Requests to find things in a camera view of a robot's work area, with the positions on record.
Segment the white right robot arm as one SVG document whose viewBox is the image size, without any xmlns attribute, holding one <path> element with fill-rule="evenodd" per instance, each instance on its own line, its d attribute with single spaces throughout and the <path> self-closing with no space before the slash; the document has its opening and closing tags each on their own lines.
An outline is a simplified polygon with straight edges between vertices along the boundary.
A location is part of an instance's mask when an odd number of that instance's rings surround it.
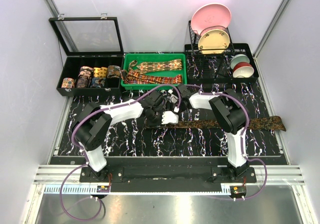
<svg viewBox="0 0 320 224">
<path fill-rule="evenodd" d="M 245 151 L 245 137 L 249 125 L 249 115 L 237 94 L 232 89 L 224 92 L 192 93 L 186 85 L 177 86 L 181 102 L 189 109 L 205 109 L 213 111 L 215 119 L 227 137 L 227 167 L 222 175 L 232 182 L 239 182 L 249 169 L 249 161 Z"/>
</svg>

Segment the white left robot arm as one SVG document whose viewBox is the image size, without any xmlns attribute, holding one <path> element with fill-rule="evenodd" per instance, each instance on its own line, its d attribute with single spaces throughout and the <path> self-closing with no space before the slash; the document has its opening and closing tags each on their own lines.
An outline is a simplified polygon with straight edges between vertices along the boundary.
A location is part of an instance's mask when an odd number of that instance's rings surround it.
<svg viewBox="0 0 320 224">
<path fill-rule="evenodd" d="M 156 90 L 118 104 L 89 103 L 73 123 L 71 135 L 71 142 L 84 152 L 87 165 L 84 174 L 90 174 L 97 182 L 108 177 L 102 145 L 110 126 L 140 117 L 145 117 L 151 124 L 160 124 L 164 106 L 165 99 Z"/>
</svg>

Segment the black key pattern tie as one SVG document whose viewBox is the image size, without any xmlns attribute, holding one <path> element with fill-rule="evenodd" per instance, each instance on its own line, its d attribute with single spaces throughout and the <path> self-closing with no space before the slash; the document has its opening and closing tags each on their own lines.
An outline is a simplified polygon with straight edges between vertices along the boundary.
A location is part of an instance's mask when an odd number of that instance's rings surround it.
<svg viewBox="0 0 320 224">
<path fill-rule="evenodd" d="M 178 124 L 165 124 L 158 126 L 145 125 L 146 129 L 222 129 L 217 120 L 194 120 L 180 121 Z M 249 130 L 264 130 L 264 131 L 284 131 L 286 127 L 280 116 L 269 116 L 263 118 L 251 118 Z"/>
</svg>

